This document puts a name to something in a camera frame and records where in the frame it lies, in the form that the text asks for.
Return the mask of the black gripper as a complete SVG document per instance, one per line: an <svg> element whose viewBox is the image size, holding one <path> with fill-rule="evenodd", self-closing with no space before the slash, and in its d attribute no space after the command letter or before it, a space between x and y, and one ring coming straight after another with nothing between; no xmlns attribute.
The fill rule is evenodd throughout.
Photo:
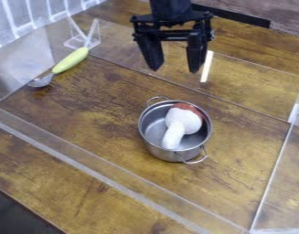
<svg viewBox="0 0 299 234"><path fill-rule="evenodd" d="M186 41L188 69L205 62L206 42L213 38L208 11L194 11L190 0L149 0L149 14L130 16L133 38L150 70L164 63L161 41Z"/></svg>

